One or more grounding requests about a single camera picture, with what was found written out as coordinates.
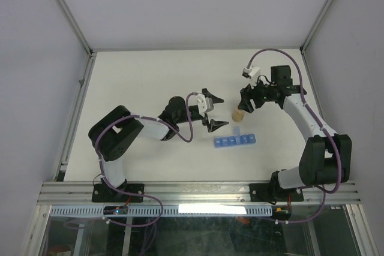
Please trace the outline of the clear capsule bottle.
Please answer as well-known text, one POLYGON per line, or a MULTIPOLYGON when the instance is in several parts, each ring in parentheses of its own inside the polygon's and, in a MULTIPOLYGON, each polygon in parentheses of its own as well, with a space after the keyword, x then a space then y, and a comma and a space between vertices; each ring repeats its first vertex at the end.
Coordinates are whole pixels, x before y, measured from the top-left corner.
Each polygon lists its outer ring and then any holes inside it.
POLYGON ((245 111, 236 107, 232 112, 232 120, 236 123, 242 122, 245 116, 245 111))

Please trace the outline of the blue weekly pill organizer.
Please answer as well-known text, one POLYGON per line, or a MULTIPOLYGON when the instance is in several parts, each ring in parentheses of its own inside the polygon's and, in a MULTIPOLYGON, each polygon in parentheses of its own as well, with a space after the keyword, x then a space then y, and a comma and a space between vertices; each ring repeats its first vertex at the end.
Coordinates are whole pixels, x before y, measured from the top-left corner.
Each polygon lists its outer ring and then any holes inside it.
POLYGON ((256 136, 253 133, 242 133, 240 127, 234 127, 232 135, 216 137, 213 140, 215 148, 227 148, 256 144, 256 136))

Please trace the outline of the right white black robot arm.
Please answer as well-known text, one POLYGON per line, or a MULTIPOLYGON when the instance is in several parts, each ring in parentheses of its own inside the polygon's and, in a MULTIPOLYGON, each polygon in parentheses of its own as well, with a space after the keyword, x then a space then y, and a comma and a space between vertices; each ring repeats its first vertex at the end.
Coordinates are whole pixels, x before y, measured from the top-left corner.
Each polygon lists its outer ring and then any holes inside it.
POLYGON ((250 186, 253 201, 275 204, 278 201, 302 201, 303 188, 333 184, 338 188, 349 180, 352 140, 326 124, 305 100, 301 85, 294 85, 288 65, 271 67, 271 79, 262 81, 258 67, 244 68, 249 84, 241 89, 238 111, 252 113, 265 103, 276 103, 294 121, 305 147, 299 164, 271 174, 267 184, 250 186))

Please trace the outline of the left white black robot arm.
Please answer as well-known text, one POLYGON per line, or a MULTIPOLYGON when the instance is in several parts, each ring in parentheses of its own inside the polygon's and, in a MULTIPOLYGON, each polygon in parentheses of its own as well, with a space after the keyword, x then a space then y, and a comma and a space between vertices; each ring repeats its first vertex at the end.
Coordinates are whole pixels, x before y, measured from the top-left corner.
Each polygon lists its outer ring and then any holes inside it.
POLYGON ((128 183, 122 171, 122 157, 138 137, 169 141, 175 136, 189 143, 189 137, 181 135, 179 124, 191 125, 200 121, 208 132, 214 132, 227 125, 226 121, 215 121, 208 113, 215 104, 224 100, 206 88, 201 92, 192 92, 186 98, 172 97, 161 114, 156 117, 132 114, 125 106, 120 105, 98 121, 88 132, 88 137, 100 160, 101 182, 94 185, 92 202, 143 201, 144 186, 128 183))

